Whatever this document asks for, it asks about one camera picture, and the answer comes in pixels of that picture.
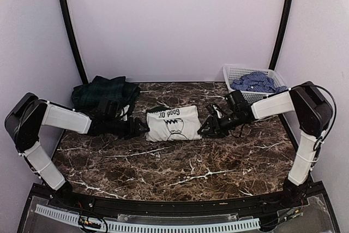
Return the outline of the white and green raglan shirt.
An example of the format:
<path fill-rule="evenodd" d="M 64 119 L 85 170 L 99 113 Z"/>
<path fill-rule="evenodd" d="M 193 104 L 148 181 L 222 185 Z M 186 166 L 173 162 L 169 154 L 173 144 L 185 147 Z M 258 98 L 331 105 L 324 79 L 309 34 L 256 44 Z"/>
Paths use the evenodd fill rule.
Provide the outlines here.
<path fill-rule="evenodd" d="M 146 121 L 149 127 L 146 140 L 150 142 L 202 139 L 198 134 L 201 122 L 195 105 L 148 112 Z"/>

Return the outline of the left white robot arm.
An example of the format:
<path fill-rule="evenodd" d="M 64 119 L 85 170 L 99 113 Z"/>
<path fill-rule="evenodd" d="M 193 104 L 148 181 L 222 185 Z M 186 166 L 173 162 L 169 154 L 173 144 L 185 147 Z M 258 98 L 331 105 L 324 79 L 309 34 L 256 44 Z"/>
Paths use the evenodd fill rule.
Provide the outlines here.
<path fill-rule="evenodd" d="M 56 195 L 65 209 L 77 204 L 73 188 L 41 145 L 44 126 L 69 130 L 78 134 L 98 136 L 112 134 L 119 139 L 131 139 L 150 131 L 147 123 L 132 117 L 129 106 L 102 98 L 91 110 L 71 109 L 26 93 L 7 115 L 4 126 L 15 148 L 29 167 Z"/>

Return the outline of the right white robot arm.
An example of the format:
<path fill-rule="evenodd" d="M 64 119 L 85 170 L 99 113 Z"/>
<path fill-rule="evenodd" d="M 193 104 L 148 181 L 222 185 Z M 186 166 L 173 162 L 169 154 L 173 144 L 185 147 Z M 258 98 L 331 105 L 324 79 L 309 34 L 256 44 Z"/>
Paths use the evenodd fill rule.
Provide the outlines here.
<path fill-rule="evenodd" d="M 231 113 L 226 114 L 216 104 L 208 105 L 209 117 L 197 132 L 208 138 L 224 138 L 235 127 L 295 112 L 300 141 L 293 165 L 278 197 L 280 206 L 293 207 L 306 195 L 308 178 L 336 118 L 336 103 L 329 102 L 322 94 L 324 91 L 325 88 L 308 81 L 252 104 L 247 102 L 240 90 L 232 91 L 225 97 Z"/>

